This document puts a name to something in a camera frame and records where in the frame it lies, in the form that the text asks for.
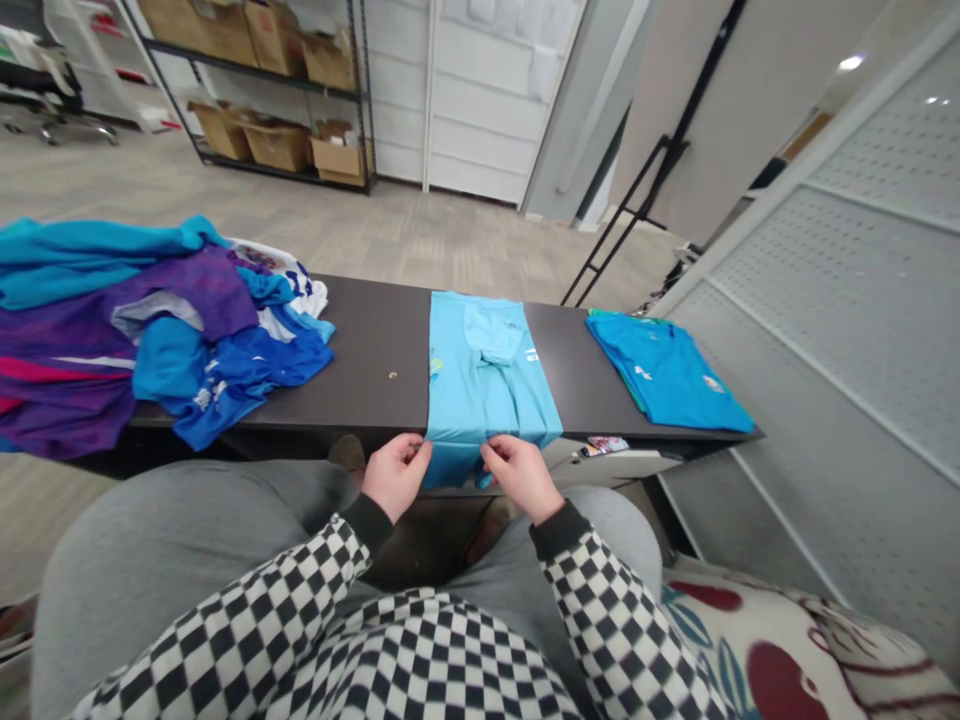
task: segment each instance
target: cardboard box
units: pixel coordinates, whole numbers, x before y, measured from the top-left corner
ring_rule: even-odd
[[[367,178],[373,174],[373,144],[366,143],[367,175],[363,176],[360,162],[360,148],[340,145],[333,138],[345,142],[344,135],[349,131],[350,123],[331,120],[318,124],[320,137],[311,137],[313,146],[313,164],[324,180],[347,183],[363,187]]]
[[[300,21],[293,10],[277,0],[247,0],[244,7],[257,64],[287,77],[304,75]]]
[[[191,0],[140,0],[139,4],[157,40],[203,51],[203,30]]]
[[[154,37],[257,67],[243,0],[140,0]]]
[[[211,150],[234,160],[251,158],[247,135],[237,124],[251,121],[253,118],[249,112],[232,107],[223,100],[218,101],[216,106],[191,101],[187,103],[187,109],[200,121]]]
[[[310,131],[302,125],[267,118],[238,122],[258,165],[300,172],[310,164]]]
[[[304,35],[301,41],[308,78],[313,82],[340,90],[357,89],[357,83],[353,77],[350,33],[346,28],[340,28],[337,31],[337,40],[334,40],[331,35],[314,33]]]

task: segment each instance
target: white door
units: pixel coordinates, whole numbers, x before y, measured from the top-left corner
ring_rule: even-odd
[[[519,206],[584,2],[433,2],[429,185]]]
[[[423,181],[430,0],[366,0],[381,175]]]

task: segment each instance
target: shelving unit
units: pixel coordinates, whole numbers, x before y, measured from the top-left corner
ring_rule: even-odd
[[[130,12],[128,1],[129,0],[120,0],[120,2],[123,3],[128,16],[130,16],[132,13]],[[366,9],[364,7],[364,0],[346,0],[346,6],[350,24],[350,44],[353,60],[354,84],[358,88],[355,91],[327,87],[321,83],[308,80],[305,77],[288,77],[286,75],[280,75],[279,73],[270,72],[269,70],[250,67],[248,65],[235,63],[231,60],[213,57],[198,50],[193,50],[175,45],[173,43],[163,42],[154,38],[146,37],[142,35],[141,29],[138,27],[137,23],[134,22],[132,25],[139,35],[139,40],[142,43],[154,70],[156,71],[157,78],[160,80],[160,83],[163,85],[164,90],[170,97],[171,102],[177,111],[182,126],[187,130],[187,135],[190,138],[190,141],[193,143],[193,147],[197,152],[197,156],[204,164],[218,165],[221,167],[233,168],[235,170],[246,170],[248,172],[258,173],[260,175],[270,175],[272,177],[286,178],[288,180],[296,180],[298,182],[306,182],[314,185],[325,185],[328,187],[349,190],[351,192],[362,192],[370,195],[370,193],[373,191],[374,185],[377,183],[377,151],[376,138],[373,128],[373,107],[370,100],[370,62],[367,53]],[[359,18],[355,18],[354,6],[359,9]],[[362,52],[358,49],[361,47],[357,42],[358,25],[361,33],[360,39],[362,41]],[[187,123],[185,111],[181,107],[181,102],[171,91],[171,88],[167,83],[167,79],[164,77],[163,71],[154,57],[154,53],[173,55],[189,61],[194,70],[194,75],[196,75],[197,81],[201,85],[205,85],[205,83],[203,82],[202,75],[196,71],[195,63],[220,68],[233,73],[239,73],[248,77],[267,80],[280,85],[286,85],[287,87],[295,88],[304,93],[318,93],[326,97],[353,102],[356,105],[357,110],[360,164],[363,177],[366,178],[366,183],[361,186],[335,182],[321,178],[317,170],[312,167],[305,168],[300,172],[291,172],[265,165],[258,165],[252,160],[234,160],[232,158],[224,157],[211,152],[207,147],[206,141],[203,137],[197,137],[189,131],[188,128],[190,126]],[[305,102],[304,105],[305,107],[309,108],[309,101]],[[313,131],[314,127],[312,117],[310,117],[309,126],[311,131]],[[370,144],[369,155],[367,153],[368,143]],[[371,161],[371,167],[367,166],[368,157]]]

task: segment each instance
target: pegboard panel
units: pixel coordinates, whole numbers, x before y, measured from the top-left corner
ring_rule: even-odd
[[[958,278],[956,235],[805,188],[710,276],[955,477]]]
[[[864,315],[877,312],[870,310]],[[956,486],[710,285],[701,283],[669,318],[697,339],[767,434],[738,452],[834,585],[853,607],[910,634],[960,676]],[[713,462],[680,471],[700,476],[700,492],[684,498],[685,518],[725,502],[722,492],[703,490],[715,477]],[[717,531],[711,542],[726,543],[730,556],[747,553],[740,536],[756,522],[755,507],[724,512],[726,535]],[[772,579],[796,572],[794,556],[778,557]]]
[[[730,453],[685,463],[662,477],[704,560],[833,597]]]
[[[864,123],[812,181],[960,225],[960,39]]]

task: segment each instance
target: checkered sleeve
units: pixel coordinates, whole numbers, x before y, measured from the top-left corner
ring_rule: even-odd
[[[606,717],[736,717],[643,581],[572,504],[531,535],[590,695]]]
[[[369,566],[371,550],[389,535],[384,522],[392,525],[382,513],[361,496],[310,540],[177,619],[136,660],[94,687],[70,717],[260,715],[280,679],[313,650],[334,606]]]

